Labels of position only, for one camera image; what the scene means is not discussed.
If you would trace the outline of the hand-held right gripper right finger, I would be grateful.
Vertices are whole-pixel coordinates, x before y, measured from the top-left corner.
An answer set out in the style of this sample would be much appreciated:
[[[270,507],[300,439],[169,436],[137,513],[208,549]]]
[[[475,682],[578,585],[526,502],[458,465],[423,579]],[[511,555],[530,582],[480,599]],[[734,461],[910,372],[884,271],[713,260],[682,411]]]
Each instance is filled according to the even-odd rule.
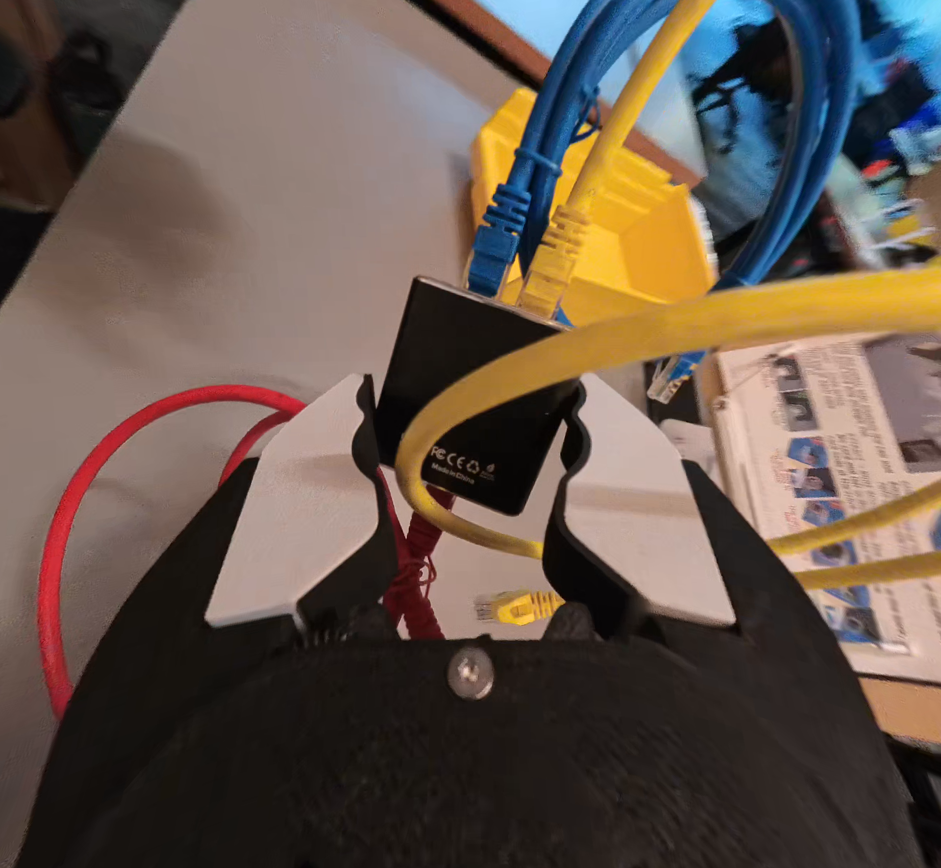
[[[566,417],[564,474],[543,570],[604,639],[650,617],[727,629],[736,614],[683,461],[669,439],[594,373]]]

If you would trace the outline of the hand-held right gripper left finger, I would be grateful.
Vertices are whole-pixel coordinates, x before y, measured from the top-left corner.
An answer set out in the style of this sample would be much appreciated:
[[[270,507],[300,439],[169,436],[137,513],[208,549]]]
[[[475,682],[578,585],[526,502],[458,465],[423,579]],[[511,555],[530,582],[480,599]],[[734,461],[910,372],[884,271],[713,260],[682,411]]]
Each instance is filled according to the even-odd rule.
[[[316,627],[380,603],[398,573],[370,375],[352,374],[263,450],[205,619]]]

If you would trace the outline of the yellow storage bin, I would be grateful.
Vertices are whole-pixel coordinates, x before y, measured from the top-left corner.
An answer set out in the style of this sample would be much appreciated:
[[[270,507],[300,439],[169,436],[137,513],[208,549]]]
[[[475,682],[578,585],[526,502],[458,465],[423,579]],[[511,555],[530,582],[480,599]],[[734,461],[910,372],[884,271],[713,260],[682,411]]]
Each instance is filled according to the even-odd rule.
[[[519,88],[480,129],[470,146],[471,206],[479,225],[493,192],[511,169],[536,94]],[[597,134],[570,145],[550,210],[568,196]],[[561,310],[576,326],[645,309],[648,301],[700,298],[717,279],[712,233],[685,184],[623,148],[594,208],[582,254]]]

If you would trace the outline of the instruction sheet clipboard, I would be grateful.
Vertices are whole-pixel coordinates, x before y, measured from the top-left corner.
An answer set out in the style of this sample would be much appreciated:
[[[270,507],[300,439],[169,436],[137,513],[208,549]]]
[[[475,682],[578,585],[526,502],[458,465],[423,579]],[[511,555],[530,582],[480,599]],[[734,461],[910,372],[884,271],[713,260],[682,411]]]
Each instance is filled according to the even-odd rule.
[[[939,482],[939,335],[816,338],[719,354],[726,491],[765,539],[832,526]],[[882,729],[939,743],[940,580],[808,593]]]

